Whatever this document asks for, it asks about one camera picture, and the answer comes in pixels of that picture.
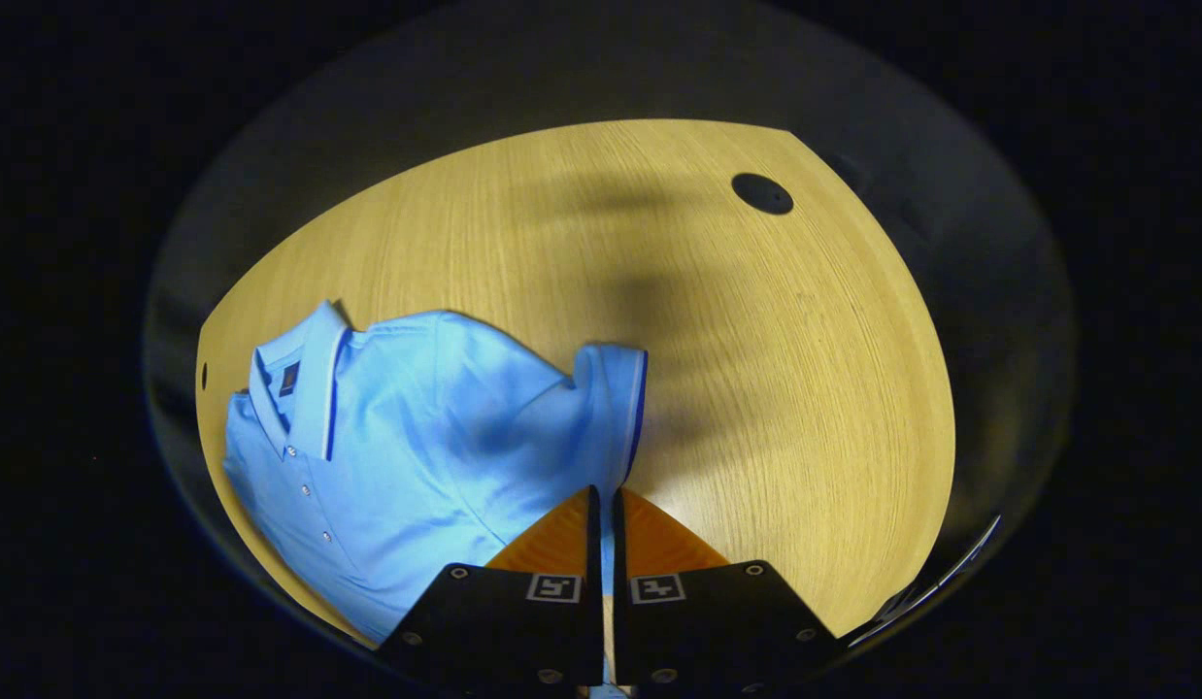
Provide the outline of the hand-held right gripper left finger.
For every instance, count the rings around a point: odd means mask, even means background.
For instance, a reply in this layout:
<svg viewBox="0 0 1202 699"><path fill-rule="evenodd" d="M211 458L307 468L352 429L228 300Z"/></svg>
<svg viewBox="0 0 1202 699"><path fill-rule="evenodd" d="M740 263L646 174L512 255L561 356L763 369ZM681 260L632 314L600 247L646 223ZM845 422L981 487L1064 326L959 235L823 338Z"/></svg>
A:
<svg viewBox="0 0 1202 699"><path fill-rule="evenodd" d="M445 564L377 655L440 693L584 693L603 682L596 486L486 564Z"/></svg>

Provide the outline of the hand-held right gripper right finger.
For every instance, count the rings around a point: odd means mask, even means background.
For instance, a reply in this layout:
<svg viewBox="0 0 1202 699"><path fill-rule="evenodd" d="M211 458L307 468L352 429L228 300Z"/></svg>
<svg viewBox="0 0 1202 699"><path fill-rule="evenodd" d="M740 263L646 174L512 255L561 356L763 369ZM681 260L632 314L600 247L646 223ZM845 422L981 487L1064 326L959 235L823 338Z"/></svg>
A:
<svg viewBox="0 0 1202 699"><path fill-rule="evenodd" d="M728 562L627 488L613 500L615 682L637 693L779 693L845 643L775 566Z"/></svg>

